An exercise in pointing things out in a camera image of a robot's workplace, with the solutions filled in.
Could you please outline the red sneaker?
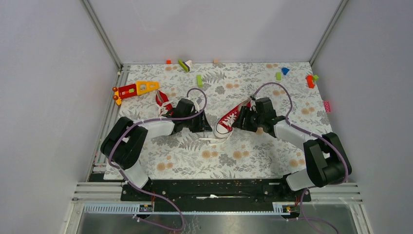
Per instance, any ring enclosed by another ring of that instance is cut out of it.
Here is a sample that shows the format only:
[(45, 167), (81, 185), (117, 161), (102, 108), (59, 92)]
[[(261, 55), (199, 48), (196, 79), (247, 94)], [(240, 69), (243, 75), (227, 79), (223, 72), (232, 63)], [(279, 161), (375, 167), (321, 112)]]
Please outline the red sneaker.
[(156, 90), (155, 101), (158, 106), (158, 116), (171, 115), (173, 113), (172, 102), (165, 93)]
[(221, 117), (213, 128), (214, 137), (202, 137), (199, 139), (202, 141), (208, 141), (209, 146), (219, 145), (226, 142), (232, 135), (232, 125), (240, 116), (241, 109), (243, 107), (251, 108), (251, 101), (251, 98), (245, 99)]

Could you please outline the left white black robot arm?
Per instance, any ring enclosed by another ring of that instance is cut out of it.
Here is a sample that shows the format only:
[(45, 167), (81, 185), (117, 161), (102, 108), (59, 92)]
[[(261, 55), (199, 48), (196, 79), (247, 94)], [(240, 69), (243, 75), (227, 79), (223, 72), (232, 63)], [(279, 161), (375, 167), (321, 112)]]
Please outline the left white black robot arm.
[(132, 194), (139, 200), (146, 200), (151, 194), (150, 185), (147, 184), (150, 177), (139, 162), (145, 141), (170, 136), (184, 128), (192, 133), (212, 131), (197, 102), (186, 98), (179, 100), (176, 107), (170, 110), (164, 107), (158, 118), (134, 122), (128, 117), (121, 117), (101, 143), (100, 152), (127, 182), (134, 185)]

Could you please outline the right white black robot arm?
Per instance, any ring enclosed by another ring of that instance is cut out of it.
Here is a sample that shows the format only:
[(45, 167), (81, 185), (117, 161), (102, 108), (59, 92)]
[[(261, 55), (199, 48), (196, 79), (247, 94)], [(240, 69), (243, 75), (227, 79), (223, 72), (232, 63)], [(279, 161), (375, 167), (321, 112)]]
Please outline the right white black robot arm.
[(233, 128), (254, 132), (258, 128), (301, 149), (305, 157), (305, 169), (284, 177), (279, 188), (281, 198), (293, 200), (299, 190), (324, 187), (347, 180), (352, 167), (337, 134), (317, 135), (293, 123), (287, 117), (278, 116), (267, 97), (256, 100), (254, 107), (242, 107)]

